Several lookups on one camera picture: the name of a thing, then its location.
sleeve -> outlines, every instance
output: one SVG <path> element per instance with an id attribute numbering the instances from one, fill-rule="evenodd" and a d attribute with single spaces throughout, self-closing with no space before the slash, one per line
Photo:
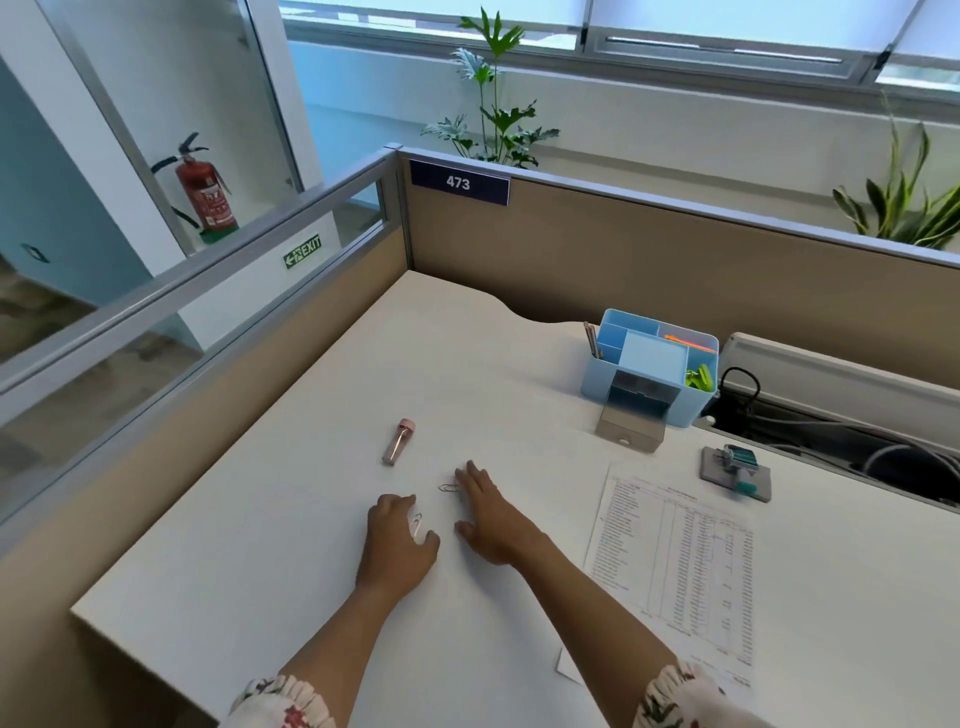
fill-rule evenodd
<path id="1" fill-rule="evenodd" d="M 240 693 L 221 728 L 336 728 L 309 683 L 278 675 L 255 680 Z"/>
<path id="2" fill-rule="evenodd" d="M 634 728 L 773 728 L 734 705 L 699 665 L 668 665 L 647 686 Z"/>

red fire extinguisher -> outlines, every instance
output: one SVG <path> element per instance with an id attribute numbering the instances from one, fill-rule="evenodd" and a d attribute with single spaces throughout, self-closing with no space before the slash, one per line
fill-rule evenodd
<path id="1" fill-rule="evenodd" d="M 152 172 L 157 172 L 163 167 L 180 162 L 177 166 L 177 179 L 186 196 L 190 198 L 194 211 L 200 218 L 204 231 L 220 233 L 220 237 L 225 232 L 231 232 L 237 229 L 236 218 L 230 210 L 230 204 L 227 202 L 229 192 L 227 184 L 220 176 L 217 168 L 208 161 L 194 159 L 193 153 L 208 151 L 208 147 L 191 147 L 194 139 L 197 138 L 197 132 L 193 132 L 186 137 L 183 143 L 178 147 L 179 155 L 177 157 L 168 157 L 157 162 L 151 167 Z M 181 218 L 189 220 L 196 227 L 196 224 L 188 216 L 174 207 L 174 211 Z"/>

desk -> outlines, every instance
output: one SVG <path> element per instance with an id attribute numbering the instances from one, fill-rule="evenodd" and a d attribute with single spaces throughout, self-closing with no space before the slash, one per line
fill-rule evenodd
<path id="1" fill-rule="evenodd" d="M 582 564 L 608 466 L 633 461 L 752 520 L 761 716 L 779 728 L 955 722 L 955 514 L 767 452 L 773 501 L 733 501 L 697 478 L 719 434 L 668 429 L 653 456 L 595 437 L 600 407 L 579 396 L 587 357 L 579 323 L 527 321 L 407 273 L 74 613 L 224 716 L 347 596 L 376 497 L 417 493 L 440 557 L 385 626 L 351 725 L 602 726 L 587 690 L 555 672 L 560 640 L 535 599 L 458 542 L 464 506 L 437 486 L 474 458 Z M 417 433 L 386 468 L 403 417 Z"/>

blue desk organizer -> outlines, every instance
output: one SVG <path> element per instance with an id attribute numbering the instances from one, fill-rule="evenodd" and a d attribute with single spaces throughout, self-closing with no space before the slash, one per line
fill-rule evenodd
<path id="1" fill-rule="evenodd" d="M 713 351 L 669 341 L 667 334 Z M 685 384 L 686 370 L 706 364 L 716 389 L 720 345 L 708 333 L 608 308 L 597 347 L 603 358 L 590 358 L 580 387 L 590 400 L 690 427 L 713 398 L 713 392 Z"/>

exit sign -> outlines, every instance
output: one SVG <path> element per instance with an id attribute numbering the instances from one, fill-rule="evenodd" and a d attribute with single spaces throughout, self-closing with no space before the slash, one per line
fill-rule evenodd
<path id="1" fill-rule="evenodd" d="M 320 236 L 314 235 L 305 243 L 299 244 L 290 253 L 283 257 L 283 264 L 289 271 L 298 263 L 303 263 L 308 255 L 312 255 L 320 249 Z"/>

